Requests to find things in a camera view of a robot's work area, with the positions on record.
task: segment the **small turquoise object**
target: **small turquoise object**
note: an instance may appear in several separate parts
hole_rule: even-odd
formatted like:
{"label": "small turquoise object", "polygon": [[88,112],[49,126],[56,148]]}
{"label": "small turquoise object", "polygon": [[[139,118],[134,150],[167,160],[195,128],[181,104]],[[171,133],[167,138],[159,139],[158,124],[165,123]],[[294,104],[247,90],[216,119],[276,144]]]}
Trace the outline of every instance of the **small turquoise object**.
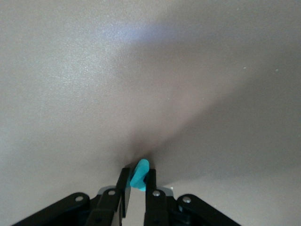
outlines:
{"label": "small turquoise object", "polygon": [[134,176],[131,179],[130,186],[134,188],[138,188],[140,191],[146,191],[146,184],[144,182],[144,178],[146,174],[150,171],[150,163],[146,159],[141,159],[135,170]]}

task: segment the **screw head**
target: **screw head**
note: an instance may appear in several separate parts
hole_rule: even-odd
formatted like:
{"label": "screw head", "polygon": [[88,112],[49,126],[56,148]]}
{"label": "screw head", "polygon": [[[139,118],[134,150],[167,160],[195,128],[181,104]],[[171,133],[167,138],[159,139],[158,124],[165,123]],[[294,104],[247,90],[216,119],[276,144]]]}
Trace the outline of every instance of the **screw head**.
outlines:
{"label": "screw head", "polygon": [[110,190],[110,191],[108,192],[108,194],[109,194],[109,195],[114,195],[114,194],[116,194],[116,192],[115,192],[114,190]]}
{"label": "screw head", "polygon": [[191,198],[185,196],[185,197],[183,197],[183,202],[184,203],[191,203]]}
{"label": "screw head", "polygon": [[152,193],[152,195],[153,195],[153,196],[160,196],[160,191],[154,191],[154,192]]}
{"label": "screw head", "polygon": [[84,199],[84,197],[83,196],[77,196],[76,198],[75,198],[75,201],[77,201],[77,202],[80,202],[80,201],[82,201]]}

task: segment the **gray surface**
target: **gray surface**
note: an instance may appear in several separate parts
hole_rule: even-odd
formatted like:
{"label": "gray surface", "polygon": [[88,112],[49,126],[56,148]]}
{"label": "gray surface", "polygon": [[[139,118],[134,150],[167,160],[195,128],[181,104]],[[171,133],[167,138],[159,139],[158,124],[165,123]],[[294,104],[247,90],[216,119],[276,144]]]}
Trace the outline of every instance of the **gray surface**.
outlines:
{"label": "gray surface", "polygon": [[0,224],[147,156],[175,196],[300,225],[300,21],[295,0],[0,0]]}

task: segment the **screw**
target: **screw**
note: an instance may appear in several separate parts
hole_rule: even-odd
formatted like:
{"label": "screw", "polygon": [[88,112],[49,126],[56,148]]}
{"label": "screw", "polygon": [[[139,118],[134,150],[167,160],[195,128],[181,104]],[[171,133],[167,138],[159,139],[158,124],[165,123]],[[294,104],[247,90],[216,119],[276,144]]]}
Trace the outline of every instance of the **screw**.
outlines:
{"label": "screw", "polygon": [[187,196],[183,197],[183,202],[184,203],[191,203],[191,199]]}
{"label": "screw", "polygon": [[77,197],[75,198],[75,201],[80,202],[80,201],[82,201],[83,199],[84,199],[83,196],[77,196]]}
{"label": "screw", "polygon": [[115,192],[114,190],[110,190],[110,191],[108,192],[108,194],[109,194],[109,195],[114,195],[114,194],[116,194],[116,192]]}
{"label": "screw", "polygon": [[160,191],[154,191],[154,192],[152,193],[152,195],[153,195],[153,196],[160,196]]}

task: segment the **blue object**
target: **blue object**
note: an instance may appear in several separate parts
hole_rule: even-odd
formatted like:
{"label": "blue object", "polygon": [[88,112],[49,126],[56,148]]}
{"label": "blue object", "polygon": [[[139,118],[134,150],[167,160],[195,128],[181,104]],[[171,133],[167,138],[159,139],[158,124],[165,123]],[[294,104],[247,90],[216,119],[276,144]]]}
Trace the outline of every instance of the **blue object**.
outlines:
{"label": "blue object", "polygon": [[141,159],[134,170],[134,176],[130,182],[131,187],[138,188],[140,191],[145,192],[146,184],[143,180],[149,171],[149,161],[147,161],[146,159]]}

